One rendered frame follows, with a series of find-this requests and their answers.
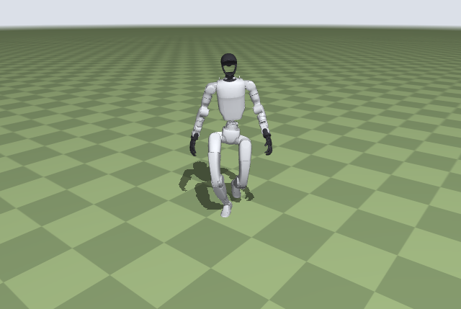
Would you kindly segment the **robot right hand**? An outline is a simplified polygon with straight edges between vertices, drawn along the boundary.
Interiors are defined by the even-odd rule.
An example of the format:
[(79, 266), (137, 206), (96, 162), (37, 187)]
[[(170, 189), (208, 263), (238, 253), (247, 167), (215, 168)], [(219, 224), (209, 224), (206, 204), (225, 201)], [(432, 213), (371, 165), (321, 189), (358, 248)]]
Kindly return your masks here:
[[(194, 153), (196, 153), (196, 150), (195, 150), (194, 146), (195, 146), (196, 140), (198, 140), (198, 136), (199, 136), (198, 133), (195, 133), (195, 134), (194, 134), (194, 137), (191, 136), (191, 141), (190, 141), (190, 147), (189, 147), (189, 148), (190, 148), (190, 152), (191, 152), (191, 154), (192, 154), (193, 156), (196, 156), (196, 155), (194, 154)], [(194, 152), (193, 152), (193, 151), (194, 151)]]

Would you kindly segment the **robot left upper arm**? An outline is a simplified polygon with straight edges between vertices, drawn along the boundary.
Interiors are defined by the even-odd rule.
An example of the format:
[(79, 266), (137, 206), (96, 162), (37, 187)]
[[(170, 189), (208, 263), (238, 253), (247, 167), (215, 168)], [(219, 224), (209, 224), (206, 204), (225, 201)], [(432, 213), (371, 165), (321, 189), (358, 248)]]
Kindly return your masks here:
[(256, 85), (254, 84), (253, 81), (249, 81), (249, 80), (243, 80), (243, 82), (245, 84), (245, 89), (250, 91), (249, 96), (251, 97), (251, 101), (254, 103), (254, 106), (252, 107), (254, 110), (254, 113), (256, 115), (259, 113), (262, 113), (260, 97), (259, 97), (259, 93), (257, 91)]

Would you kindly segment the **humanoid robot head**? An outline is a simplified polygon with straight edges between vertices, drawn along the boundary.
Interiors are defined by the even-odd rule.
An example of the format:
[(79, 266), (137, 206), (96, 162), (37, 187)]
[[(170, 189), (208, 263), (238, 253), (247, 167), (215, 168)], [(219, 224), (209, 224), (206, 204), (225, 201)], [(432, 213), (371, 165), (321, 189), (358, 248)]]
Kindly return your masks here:
[[(223, 66), (231, 66), (231, 65), (235, 65), (234, 72), (225, 72)], [(235, 81), (236, 79), (232, 79), (232, 78), (234, 77), (234, 73), (236, 72), (236, 68), (237, 68), (236, 57), (231, 53), (226, 53), (221, 58), (221, 66), (222, 66), (223, 72), (225, 74), (225, 77), (227, 78), (226, 80), (225, 79), (223, 79), (223, 80), (227, 81), (227, 82)]]

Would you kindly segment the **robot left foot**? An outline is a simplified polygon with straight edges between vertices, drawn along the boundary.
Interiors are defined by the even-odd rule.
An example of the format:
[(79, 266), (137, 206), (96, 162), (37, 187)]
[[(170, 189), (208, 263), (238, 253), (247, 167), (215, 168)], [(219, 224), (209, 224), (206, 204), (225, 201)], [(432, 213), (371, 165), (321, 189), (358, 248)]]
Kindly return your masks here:
[(237, 189), (237, 188), (235, 188), (235, 186), (233, 186), (233, 181), (235, 181), (235, 179), (233, 179), (231, 184), (230, 184), (231, 187), (232, 187), (232, 190), (231, 190), (232, 195), (235, 198), (239, 198), (239, 197), (241, 197), (241, 191), (240, 191), (240, 189)]

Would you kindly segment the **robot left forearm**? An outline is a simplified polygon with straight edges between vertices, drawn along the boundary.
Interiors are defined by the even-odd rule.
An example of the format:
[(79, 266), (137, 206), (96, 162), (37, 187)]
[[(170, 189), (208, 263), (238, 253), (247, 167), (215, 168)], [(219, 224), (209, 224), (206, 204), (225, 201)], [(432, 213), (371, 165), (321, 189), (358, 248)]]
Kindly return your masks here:
[(269, 129), (268, 129), (268, 122), (267, 122), (267, 119), (266, 119), (266, 114), (265, 114), (265, 111), (264, 111), (264, 107), (262, 106), (261, 104), (261, 109), (262, 109), (262, 113), (259, 113), (257, 115), (257, 119), (259, 120), (259, 125), (260, 125), (260, 128), (261, 128), (261, 133), (263, 134), (262, 130), (264, 128), (267, 129), (268, 133), (270, 133)]

